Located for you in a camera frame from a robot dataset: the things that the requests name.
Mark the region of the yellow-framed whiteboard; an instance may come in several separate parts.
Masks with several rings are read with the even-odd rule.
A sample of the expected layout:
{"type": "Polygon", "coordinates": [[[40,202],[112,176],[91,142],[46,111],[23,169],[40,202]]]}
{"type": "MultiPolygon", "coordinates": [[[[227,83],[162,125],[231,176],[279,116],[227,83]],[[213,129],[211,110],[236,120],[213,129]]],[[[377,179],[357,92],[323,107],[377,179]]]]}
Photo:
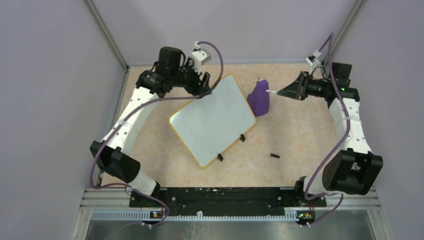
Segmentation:
{"type": "Polygon", "coordinates": [[[210,95],[189,101],[168,122],[197,164],[205,168],[255,124],[236,78],[226,75],[210,95]]]}

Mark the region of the black marker cap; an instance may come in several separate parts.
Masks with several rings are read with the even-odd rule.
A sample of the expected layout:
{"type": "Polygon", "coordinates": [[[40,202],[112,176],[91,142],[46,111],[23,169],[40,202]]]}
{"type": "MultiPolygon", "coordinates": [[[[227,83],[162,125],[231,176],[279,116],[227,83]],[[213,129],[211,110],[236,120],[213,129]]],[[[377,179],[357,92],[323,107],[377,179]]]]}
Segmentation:
{"type": "Polygon", "coordinates": [[[274,154],[274,153],[271,153],[271,154],[270,154],[270,157],[277,158],[277,159],[279,159],[279,158],[280,158],[280,156],[279,156],[279,155],[274,154]]]}

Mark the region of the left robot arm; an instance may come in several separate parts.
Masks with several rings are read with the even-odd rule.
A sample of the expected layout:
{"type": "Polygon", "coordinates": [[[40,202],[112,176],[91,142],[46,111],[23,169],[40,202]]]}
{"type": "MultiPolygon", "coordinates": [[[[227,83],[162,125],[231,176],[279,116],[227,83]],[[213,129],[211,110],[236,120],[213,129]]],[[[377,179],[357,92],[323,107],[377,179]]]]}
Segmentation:
{"type": "Polygon", "coordinates": [[[97,167],[118,178],[119,184],[141,192],[141,200],[149,207],[160,202],[159,184],[142,171],[139,161],[130,157],[136,138],[153,109],[174,88],[183,88],[190,99],[211,94],[210,74],[203,66],[211,54],[198,43],[189,56],[181,49],[164,46],[151,69],[143,71],[131,98],[112,129],[101,141],[93,141],[90,151],[97,167]]]}

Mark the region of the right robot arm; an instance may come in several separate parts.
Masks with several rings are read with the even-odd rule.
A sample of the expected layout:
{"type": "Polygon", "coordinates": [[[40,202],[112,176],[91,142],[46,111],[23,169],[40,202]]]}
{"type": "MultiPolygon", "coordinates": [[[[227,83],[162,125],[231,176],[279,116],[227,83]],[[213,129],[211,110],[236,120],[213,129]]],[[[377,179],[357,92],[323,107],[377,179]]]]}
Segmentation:
{"type": "Polygon", "coordinates": [[[332,116],[339,138],[312,176],[293,192],[299,206],[314,198],[331,194],[366,195],[384,162],[367,143],[360,118],[360,95],[350,87],[352,65],[333,62],[328,77],[316,79],[301,71],[294,82],[277,91],[278,96],[303,101],[309,96],[322,98],[332,116]]]}

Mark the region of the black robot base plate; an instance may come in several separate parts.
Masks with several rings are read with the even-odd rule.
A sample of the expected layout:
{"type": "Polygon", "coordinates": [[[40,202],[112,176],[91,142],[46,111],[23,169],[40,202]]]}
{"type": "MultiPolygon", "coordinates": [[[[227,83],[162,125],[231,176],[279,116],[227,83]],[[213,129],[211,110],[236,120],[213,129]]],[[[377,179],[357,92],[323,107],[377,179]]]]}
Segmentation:
{"type": "Polygon", "coordinates": [[[165,203],[170,216],[206,217],[282,216],[286,208],[309,208],[293,187],[167,187],[155,190],[154,198],[165,203]]]}

